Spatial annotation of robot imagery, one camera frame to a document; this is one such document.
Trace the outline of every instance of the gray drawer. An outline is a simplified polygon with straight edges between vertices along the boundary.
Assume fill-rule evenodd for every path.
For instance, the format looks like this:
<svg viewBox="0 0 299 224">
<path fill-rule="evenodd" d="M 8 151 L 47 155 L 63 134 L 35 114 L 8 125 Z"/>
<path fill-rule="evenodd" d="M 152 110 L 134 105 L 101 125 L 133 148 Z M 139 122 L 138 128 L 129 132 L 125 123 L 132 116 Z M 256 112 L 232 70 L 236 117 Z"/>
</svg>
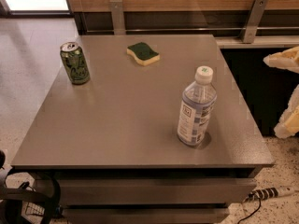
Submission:
<svg viewBox="0 0 299 224">
<path fill-rule="evenodd" d="M 73 224 L 219 223 L 227 209 L 65 209 Z"/>
<path fill-rule="evenodd" d="M 62 206 L 238 203 L 255 188 L 250 178 L 59 180 Z M 45 191 L 48 181 L 37 180 Z"/>
</svg>

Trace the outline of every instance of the green can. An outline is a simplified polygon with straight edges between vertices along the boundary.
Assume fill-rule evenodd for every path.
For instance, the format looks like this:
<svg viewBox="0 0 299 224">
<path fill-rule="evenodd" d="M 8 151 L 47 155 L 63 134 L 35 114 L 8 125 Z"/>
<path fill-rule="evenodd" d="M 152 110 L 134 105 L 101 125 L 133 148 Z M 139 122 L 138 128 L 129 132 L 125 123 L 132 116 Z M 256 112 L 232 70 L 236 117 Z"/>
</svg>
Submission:
<svg viewBox="0 0 299 224">
<path fill-rule="evenodd" d="M 67 42 L 61 45 L 60 56 L 66 73 L 74 85 L 84 84 L 90 79 L 83 50 L 77 42 Z"/>
</svg>

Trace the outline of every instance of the speckled floor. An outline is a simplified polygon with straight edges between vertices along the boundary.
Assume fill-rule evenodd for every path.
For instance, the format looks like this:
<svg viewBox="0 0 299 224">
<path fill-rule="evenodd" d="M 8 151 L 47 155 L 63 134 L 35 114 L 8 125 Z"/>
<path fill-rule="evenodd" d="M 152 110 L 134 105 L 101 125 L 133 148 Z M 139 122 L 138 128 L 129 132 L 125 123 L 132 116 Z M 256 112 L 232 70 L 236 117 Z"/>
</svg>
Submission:
<svg viewBox="0 0 299 224">
<path fill-rule="evenodd" d="M 77 37 L 71 19 L 0 19 L 0 148 L 7 153 L 7 163 L 12 161 L 20 147 L 62 65 L 60 45 Z M 36 46 L 36 52 L 27 48 L 28 43 Z M 45 53 L 42 49 L 53 45 L 57 51 L 49 49 Z M 40 56 L 44 58 L 43 63 L 36 61 Z M 299 138 L 264 139 L 276 164 L 257 175 L 257 189 L 298 186 L 299 190 Z M 28 175 L 14 175 L 7 184 L 18 187 L 27 179 L 31 180 Z M 233 203 L 229 208 L 231 215 L 221 224 L 237 223 L 257 206 L 258 202 Z M 292 196 L 262 201 L 261 209 L 241 223 L 299 223 L 298 209 L 299 193 L 296 192 Z M 52 221 L 58 222 L 66 223 L 66 220 Z"/>
</svg>

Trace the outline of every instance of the water bottle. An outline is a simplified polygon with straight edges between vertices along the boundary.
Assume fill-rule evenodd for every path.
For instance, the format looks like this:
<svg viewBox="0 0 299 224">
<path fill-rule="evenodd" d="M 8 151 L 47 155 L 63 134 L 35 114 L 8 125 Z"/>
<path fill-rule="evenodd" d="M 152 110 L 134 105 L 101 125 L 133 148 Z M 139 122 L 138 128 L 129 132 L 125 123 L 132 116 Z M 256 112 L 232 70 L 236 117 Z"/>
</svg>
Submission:
<svg viewBox="0 0 299 224">
<path fill-rule="evenodd" d="M 212 78 L 212 68 L 200 66 L 197 68 L 195 81 L 183 92 L 178 138 L 188 146 L 198 146 L 205 137 L 217 98 L 216 90 L 211 84 Z"/>
</svg>

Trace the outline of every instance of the white bottle cap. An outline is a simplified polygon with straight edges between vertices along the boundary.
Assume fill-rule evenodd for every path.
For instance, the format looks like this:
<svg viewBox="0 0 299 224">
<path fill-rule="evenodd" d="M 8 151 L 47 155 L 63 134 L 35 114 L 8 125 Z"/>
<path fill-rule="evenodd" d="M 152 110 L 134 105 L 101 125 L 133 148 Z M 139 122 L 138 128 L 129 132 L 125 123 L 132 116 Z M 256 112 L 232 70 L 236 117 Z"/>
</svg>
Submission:
<svg viewBox="0 0 299 224">
<path fill-rule="evenodd" d="M 208 66 L 200 66 L 197 68 L 195 80 L 197 83 L 207 85 L 212 82 L 213 69 Z"/>
</svg>

